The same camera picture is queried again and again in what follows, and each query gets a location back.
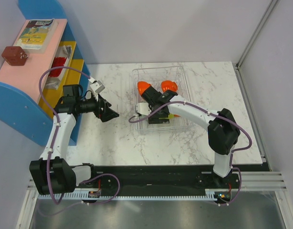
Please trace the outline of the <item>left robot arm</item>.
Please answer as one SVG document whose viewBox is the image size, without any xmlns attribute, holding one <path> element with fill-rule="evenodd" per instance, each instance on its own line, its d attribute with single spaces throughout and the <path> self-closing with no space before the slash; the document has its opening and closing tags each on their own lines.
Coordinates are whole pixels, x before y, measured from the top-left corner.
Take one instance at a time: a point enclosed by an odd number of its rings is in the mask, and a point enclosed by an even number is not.
<svg viewBox="0 0 293 229">
<path fill-rule="evenodd" d="M 98 184 L 98 175 L 91 165 L 70 166 L 66 161 L 71 134 L 81 114 L 93 113 L 102 122 L 117 118 L 100 92 L 104 85 L 95 81 L 90 85 L 91 97 L 80 94 L 79 84 L 63 86 L 63 96 L 54 108 L 52 130 L 39 160 L 31 161 L 30 173 L 40 195 L 71 193 L 82 182 L 87 187 Z"/>
</svg>

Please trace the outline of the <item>clear wire dish rack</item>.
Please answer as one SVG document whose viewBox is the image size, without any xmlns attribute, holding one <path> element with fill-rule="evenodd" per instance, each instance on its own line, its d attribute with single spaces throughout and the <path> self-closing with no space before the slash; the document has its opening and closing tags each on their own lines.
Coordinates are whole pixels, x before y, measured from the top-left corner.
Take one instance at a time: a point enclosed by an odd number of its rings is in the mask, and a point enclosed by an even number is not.
<svg viewBox="0 0 293 229">
<path fill-rule="evenodd" d="M 180 96 L 188 101 L 191 100 L 191 94 L 189 92 L 187 79 L 182 66 L 134 69 L 132 71 L 132 75 L 136 104 L 145 102 L 139 95 L 137 86 L 139 81 L 145 81 L 151 84 L 157 91 L 162 92 L 161 83 L 165 80 L 170 80 L 177 84 L 177 93 Z M 193 122 L 182 117 L 173 117 L 170 119 L 169 123 L 164 124 L 149 124 L 148 120 L 144 120 L 135 124 L 138 133 L 141 135 L 158 132 L 183 132 L 188 131 L 191 126 L 193 126 Z"/>
</svg>

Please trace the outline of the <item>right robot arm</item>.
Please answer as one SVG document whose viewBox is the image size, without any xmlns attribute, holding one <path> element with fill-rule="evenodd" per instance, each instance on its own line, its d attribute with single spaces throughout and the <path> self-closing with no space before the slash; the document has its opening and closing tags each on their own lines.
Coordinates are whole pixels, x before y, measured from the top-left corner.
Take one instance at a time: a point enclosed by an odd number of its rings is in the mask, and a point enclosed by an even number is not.
<svg viewBox="0 0 293 229">
<path fill-rule="evenodd" d="M 178 95 L 177 90 L 165 90 L 161 93 L 147 82 L 138 83 L 138 92 L 146 101 L 148 108 L 137 112 L 143 115 L 154 113 L 148 118 L 149 124 L 165 124 L 170 118 L 180 116 L 199 125 L 208 133 L 208 143 L 214 151 L 214 166 L 212 182 L 222 188 L 229 183 L 228 174 L 231 171 L 231 151 L 238 141 L 240 130 L 234 126 L 235 119 L 228 109 L 213 111 L 189 104 Z"/>
</svg>

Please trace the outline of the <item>orange bowl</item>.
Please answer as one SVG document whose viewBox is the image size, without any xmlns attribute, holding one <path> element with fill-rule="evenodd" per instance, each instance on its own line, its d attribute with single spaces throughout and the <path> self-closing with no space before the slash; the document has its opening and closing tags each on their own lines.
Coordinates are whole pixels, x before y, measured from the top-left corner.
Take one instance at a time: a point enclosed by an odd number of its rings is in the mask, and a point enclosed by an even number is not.
<svg viewBox="0 0 293 229">
<path fill-rule="evenodd" d="M 151 86 L 151 84 L 149 84 L 145 81 L 139 81 L 137 83 L 137 88 L 138 88 L 138 92 L 139 92 L 140 96 L 142 96 L 142 94 L 145 92 L 145 90 L 147 90 L 150 86 Z"/>
<path fill-rule="evenodd" d="M 162 81 L 162 83 L 161 83 L 161 89 L 163 92 L 166 92 L 168 90 L 173 91 L 173 92 L 177 92 L 178 85 L 174 81 L 165 80 L 165 81 Z"/>
</svg>

